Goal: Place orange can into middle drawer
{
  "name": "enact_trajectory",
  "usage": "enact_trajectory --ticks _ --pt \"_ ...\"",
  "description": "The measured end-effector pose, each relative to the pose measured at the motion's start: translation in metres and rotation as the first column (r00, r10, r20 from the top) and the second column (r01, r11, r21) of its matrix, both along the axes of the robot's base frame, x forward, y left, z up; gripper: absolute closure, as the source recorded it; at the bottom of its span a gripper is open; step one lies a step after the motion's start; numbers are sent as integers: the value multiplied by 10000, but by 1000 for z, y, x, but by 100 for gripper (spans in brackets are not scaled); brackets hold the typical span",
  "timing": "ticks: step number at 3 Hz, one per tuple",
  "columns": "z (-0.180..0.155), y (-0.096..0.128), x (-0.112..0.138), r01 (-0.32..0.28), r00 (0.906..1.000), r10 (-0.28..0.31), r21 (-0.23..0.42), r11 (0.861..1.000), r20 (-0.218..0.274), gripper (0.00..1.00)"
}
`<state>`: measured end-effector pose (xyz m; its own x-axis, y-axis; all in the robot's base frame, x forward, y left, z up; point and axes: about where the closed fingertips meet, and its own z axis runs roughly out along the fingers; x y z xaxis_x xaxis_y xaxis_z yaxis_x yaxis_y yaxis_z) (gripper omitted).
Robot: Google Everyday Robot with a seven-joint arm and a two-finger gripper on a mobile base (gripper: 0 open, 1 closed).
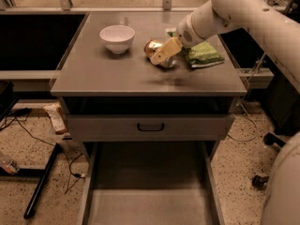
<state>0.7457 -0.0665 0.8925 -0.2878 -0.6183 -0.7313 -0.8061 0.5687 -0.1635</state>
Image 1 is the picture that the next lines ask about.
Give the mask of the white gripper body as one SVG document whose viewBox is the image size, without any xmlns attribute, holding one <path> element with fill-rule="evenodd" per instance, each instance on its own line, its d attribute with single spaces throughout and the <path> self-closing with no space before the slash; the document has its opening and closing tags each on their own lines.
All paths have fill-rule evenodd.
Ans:
<svg viewBox="0 0 300 225">
<path fill-rule="evenodd" d="M 203 42 L 203 38 L 199 37 L 192 25 L 192 16 L 187 15 L 176 28 L 176 33 L 182 44 L 186 47 L 194 47 Z"/>
</svg>

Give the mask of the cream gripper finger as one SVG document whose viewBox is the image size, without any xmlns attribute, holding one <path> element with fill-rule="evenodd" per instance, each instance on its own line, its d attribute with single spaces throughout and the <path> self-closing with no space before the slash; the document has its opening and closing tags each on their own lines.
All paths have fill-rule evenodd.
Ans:
<svg viewBox="0 0 300 225">
<path fill-rule="evenodd" d="M 150 57 L 153 65 L 158 65 L 182 51 L 182 43 L 178 37 L 168 38 Z"/>
</svg>

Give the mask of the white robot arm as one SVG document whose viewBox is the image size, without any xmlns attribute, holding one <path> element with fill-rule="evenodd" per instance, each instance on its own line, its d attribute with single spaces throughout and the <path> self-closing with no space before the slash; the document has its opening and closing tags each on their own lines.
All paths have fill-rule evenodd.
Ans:
<svg viewBox="0 0 300 225">
<path fill-rule="evenodd" d="M 176 44 L 193 47 L 216 34 L 243 28 L 300 89 L 300 23 L 265 0 L 209 0 L 176 28 Z M 278 153 L 269 175 L 262 225 L 300 225 L 300 132 Z"/>
</svg>

